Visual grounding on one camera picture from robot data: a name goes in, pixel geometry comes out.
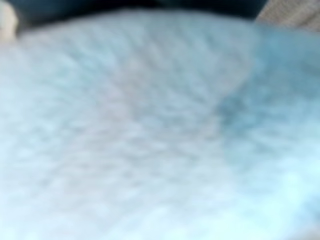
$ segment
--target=white fluffy fabric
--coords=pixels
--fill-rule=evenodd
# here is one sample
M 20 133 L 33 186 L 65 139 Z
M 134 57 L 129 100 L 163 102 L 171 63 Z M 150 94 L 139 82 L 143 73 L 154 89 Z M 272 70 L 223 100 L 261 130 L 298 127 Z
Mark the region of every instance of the white fluffy fabric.
M 284 240 L 317 220 L 320 38 L 119 12 L 0 49 L 1 240 Z

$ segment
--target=light blue fabric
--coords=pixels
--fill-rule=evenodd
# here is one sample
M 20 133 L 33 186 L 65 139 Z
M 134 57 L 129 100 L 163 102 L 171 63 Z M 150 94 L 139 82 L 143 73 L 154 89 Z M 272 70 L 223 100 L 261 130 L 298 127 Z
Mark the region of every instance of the light blue fabric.
M 184 12 L 0 49 L 1 240 L 285 240 L 316 223 L 320 38 Z

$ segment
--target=gray textured fabric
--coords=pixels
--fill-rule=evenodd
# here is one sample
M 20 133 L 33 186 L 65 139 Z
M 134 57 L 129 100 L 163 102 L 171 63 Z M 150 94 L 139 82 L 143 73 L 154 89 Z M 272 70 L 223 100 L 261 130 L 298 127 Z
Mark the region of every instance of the gray textured fabric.
M 3 1 L 2 0 L 0 0 L 0 31 L 1 31 L 1 29 L 3 28 Z
M 269 0 L 260 21 L 320 32 L 319 0 Z
M 320 187 L 320 38 L 183 12 L 0 49 L 1 240 L 284 240 Z

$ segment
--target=fleece blanket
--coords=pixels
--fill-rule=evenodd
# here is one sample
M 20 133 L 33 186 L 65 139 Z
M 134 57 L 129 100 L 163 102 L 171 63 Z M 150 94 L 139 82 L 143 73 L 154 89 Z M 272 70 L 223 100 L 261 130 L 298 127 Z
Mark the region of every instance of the fleece blanket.
M 286 240 L 318 220 L 320 37 L 125 11 L 0 48 L 1 240 Z

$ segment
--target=plush surface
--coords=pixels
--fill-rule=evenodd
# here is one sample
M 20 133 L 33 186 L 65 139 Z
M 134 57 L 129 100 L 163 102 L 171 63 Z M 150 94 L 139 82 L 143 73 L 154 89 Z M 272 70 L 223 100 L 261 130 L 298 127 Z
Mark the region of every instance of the plush surface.
M 319 211 L 320 38 L 122 12 L 0 49 L 1 240 L 284 240 Z

